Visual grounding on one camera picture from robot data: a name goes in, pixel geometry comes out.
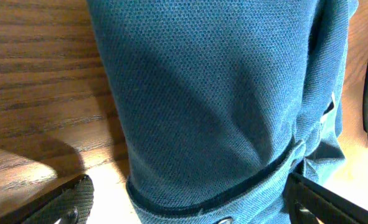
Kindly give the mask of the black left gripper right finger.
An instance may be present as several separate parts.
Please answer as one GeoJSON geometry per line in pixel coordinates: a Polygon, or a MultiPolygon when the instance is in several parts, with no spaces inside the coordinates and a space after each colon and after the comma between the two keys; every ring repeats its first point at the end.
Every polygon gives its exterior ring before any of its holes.
{"type": "Polygon", "coordinates": [[[292,224],[368,224],[367,210],[297,173],[288,176],[284,196],[292,224]]]}

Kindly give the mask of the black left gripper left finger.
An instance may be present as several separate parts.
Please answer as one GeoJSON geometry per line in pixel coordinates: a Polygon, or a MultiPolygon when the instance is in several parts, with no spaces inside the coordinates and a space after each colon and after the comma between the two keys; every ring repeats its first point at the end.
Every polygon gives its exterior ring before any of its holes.
{"type": "Polygon", "coordinates": [[[93,207],[94,186],[81,174],[41,197],[0,216],[0,224],[81,224],[93,207]]]}

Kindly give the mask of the blue polo shirt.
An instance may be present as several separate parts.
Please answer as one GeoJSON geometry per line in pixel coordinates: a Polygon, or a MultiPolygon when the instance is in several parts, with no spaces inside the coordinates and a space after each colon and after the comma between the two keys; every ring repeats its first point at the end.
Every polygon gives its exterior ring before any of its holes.
{"type": "Polygon", "coordinates": [[[297,172],[344,154],[341,93],[357,1],[91,0],[142,223],[288,223],[297,172]]]}

